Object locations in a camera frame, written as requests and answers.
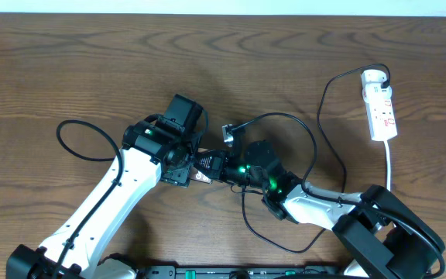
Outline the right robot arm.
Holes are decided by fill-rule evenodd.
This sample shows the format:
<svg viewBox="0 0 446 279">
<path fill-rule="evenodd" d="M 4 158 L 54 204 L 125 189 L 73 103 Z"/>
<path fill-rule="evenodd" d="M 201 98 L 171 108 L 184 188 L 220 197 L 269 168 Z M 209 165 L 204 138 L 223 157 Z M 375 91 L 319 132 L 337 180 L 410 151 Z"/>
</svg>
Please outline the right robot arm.
<svg viewBox="0 0 446 279">
<path fill-rule="evenodd" d="M 271 143 L 251 143 L 242 157 L 208 150 L 194 166 L 211 180 L 262 190 L 279 220 L 329 230 L 353 256 L 346 277 L 435 278 L 444 273 L 442 239 L 385 188 L 363 193 L 320 189 L 287 171 Z"/>
</svg>

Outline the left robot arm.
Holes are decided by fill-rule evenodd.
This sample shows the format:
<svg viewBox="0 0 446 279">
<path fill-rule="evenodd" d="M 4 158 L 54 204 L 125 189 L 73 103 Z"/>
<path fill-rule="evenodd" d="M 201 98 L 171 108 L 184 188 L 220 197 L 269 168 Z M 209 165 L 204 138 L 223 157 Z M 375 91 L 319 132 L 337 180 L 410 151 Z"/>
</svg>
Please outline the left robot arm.
<svg viewBox="0 0 446 279">
<path fill-rule="evenodd" d="M 120 263 L 100 267 L 112 237 L 139 200 L 159 182 L 186 187 L 202 132 L 203 107 L 175 95 L 163 114 L 129 126 L 114 147 L 108 171 L 75 213 L 35 250 L 19 245 L 6 263 L 7 278 L 135 277 Z"/>
</svg>

